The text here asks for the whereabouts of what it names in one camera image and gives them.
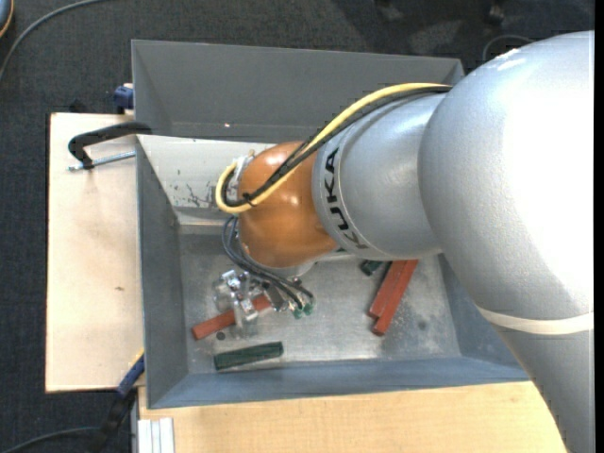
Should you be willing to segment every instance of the wooden block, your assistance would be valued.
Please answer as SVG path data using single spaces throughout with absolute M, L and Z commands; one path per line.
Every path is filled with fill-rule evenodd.
M 379 290 L 377 290 L 376 298 L 373 304 L 371 304 L 369 312 L 367 312 L 367 315 L 372 319 L 378 319 L 384 312 L 386 304 L 394 290 L 394 285 L 405 268 L 405 263 L 407 263 L 406 260 L 393 261 L 388 268 L 388 272 L 386 272 L 386 276 L 382 280 Z
M 411 280 L 411 276 L 413 275 L 413 271 L 415 270 L 416 266 L 417 260 L 407 260 L 405 262 L 403 271 L 398 276 L 393 292 L 388 299 L 388 303 L 386 304 L 384 311 L 377 319 L 374 327 L 371 329 L 374 334 L 383 336 L 386 333 L 386 330 L 388 330 L 388 327 L 393 321 L 396 309 L 398 309 L 398 304 L 403 298 L 405 290 L 407 290 L 407 286 L 409 285 L 409 281 Z
M 252 300 L 252 303 L 258 311 L 271 307 L 271 303 L 264 295 L 256 297 L 254 300 Z M 214 332 L 218 332 L 219 330 L 233 326 L 234 324 L 235 312 L 233 312 L 233 310 L 228 310 L 225 313 L 217 315 L 216 317 L 191 327 L 191 332 L 193 333 L 194 338 L 199 341 L 200 339 L 208 337 Z

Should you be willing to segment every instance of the wooden table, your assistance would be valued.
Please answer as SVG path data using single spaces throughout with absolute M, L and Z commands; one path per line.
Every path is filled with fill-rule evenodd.
M 70 173 L 75 134 L 128 116 L 51 117 L 46 391 L 114 388 L 143 345 L 134 160 Z M 131 149 L 103 143 L 93 157 Z M 565 451 L 531 382 L 170 410 L 176 452 Z

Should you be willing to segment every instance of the black cable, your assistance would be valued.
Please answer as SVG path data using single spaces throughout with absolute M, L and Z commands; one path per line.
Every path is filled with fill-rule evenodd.
M 299 283 L 292 282 L 286 278 L 279 277 L 268 270 L 265 270 L 260 265 L 252 262 L 248 259 L 243 252 L 237 253 L 233 250 L 232 245 L 235 238 L 235 230 L 237 227 L 238 218 L 236 216 L 229 217 L 223 226 L 222 240 L 223 240 L 223 248 L 226 251 L 227 256 L 240 268 L 246 270 L 247 272 L 254 274 L 260 278 L 268 280 L 272 283 L 276 288 L 284 292 L 288 295 L 297 305 L 299 309 L 304 307 L 304 304 L 300 301 L 295 293 L 293 293 L 290 289 L 295 289 L 306 297 L 310 299 L 311 302 L 314 302 L 314 294 L 309 290 L 304 288 Z
M 403 98 L 411 98 L 414 96 L 418 96 L 418 95 L 421 95 L 424 93 L 430 93 L 430 92 L 447 92 L 449 89 L 450 89 L 449 87 L 434 86 L 434 87 L 415 89 L 412 91 L 397 92 L 397 93 L 382 97 L 381 99 L 378 99 L 376 102 L 368 104 L 367 106 L 363 107 L 362 109 L 359 109 L 357 112 L 355 112 L 350 117 L 348 117 L 345 121 L 343 121 L 339 126 L 337 126 L 331 133 L 326 135 L 326 137 L 324 139 L 322 139 L 320 142 L 314 144 L 312 147 L 307 149 L 304 153 L 298 154 L 304 147 L 306 147 L 309 143 L 311 143 L 325 128 L 322 127 L 321 129 L 319 129 L 312 136 L 308 137 L 303 143 L 301 143 L 292 152 L 292 154 L 290 154 L 290 156 L 288 156 L 288 158 L 286 158 L 285 161 L 283 161 L 283 163 L 281 163 L 276 168 L 276 170 L 268 177 L 268 179 L 260 187 L 258 187 L 252 193 L 244 193 L 243 198 L 241 198 L 239 200 L 235 200 L 235 201 L 230 201 L 227 199 L 228 183 L 233 176 L 233 173 L 231 173 L 231 175 L 228 176 L 227 179 L 225 180 L 225 185 L 223 187 L 223 190 L 221 190 L 221 193 L 223 196 L 223 201 L 230 207 L 238 207 L 238 206 L 244 205 L 246 203 L 250 203 L 254 198 L 257 198 L 260 194 L 264 193 L 271 186 L 273 186 L 277 181 L 282 179 L 284 176 L 288 175 L 298 164 L 300 164 L 304 159 L 307 159 L 310 155 L 312 155 L 314 152 L 316 152 L 321 146 L 323 146 L 329 140 L 333 139 L 335 136 L 340 134 L 347 127 L 351 126 L 353 123 L 357 122 L 361 117 L 373 112 L 376 109 L 383 108 L 384 106 L 387 106 L 388 104 L 390 104 L 396 100 L 403 99 Z
M 50 13 L 47 13 L 46 15 L 44 15 L 43 17 L 38 19 L 36 22 L 34 22 L 32 25 L 30 25 L 28 28 L 26 28 L 24 30 L 24 32 L 17 38 L 17 40 L 14 42 L 14 44 L 10 47 L 10 49 L 7 53 L 7 56 L 4 59 L 4 62 L 2 62 L 2 66 L 0 66 L 0 81 L 2 81 L 4 72 L 7 70 L 7 67 L 8 67 L 8 62 L 10 61 L 10 58 L 14 54 L 15 50 L 17 50 L 17 47 L 19 46 L 19 44 L 25 39 L 25 37 L 27 37 L 31 32 L 33 32 L 38 26 L 44 24 L 45 22 L 48 22 L 53 17 L 56 17 L 57 15 L 60 15 L 61 13 L 64 13 L 66 11 L 73 10 L 75 8 L 86 7 L 86 6 L 92 5 L 92 4 L 109 2 L 109 1 L 112 1 L 112 0 L 82 0 L 80 2 L 75 2 L 73 4 L 66 5 L 65 7 L 61 7 L 56 10 L 53 10 Z
M 16 453 L 17 451 L 23 451 L 24 449 L 35 445 L 37 443 L 45 442 L 47 440 L 53 440 L 57 438 L 62 438 L 66 436 L 71 436 L 80 433 L 87 433 L 92 431 L 97 431 L 98 427 L 84 427 L 84 428 L 72 428 L 72 429 L 64 429 L 63 431 L 55 431 L 54 433 L 44 434 L 43 436 L 38 436 L 37 438 L 33 438 L 28 440 L 20 445 L 13 446 L 12 448 L 6 449 L 0 453 Z

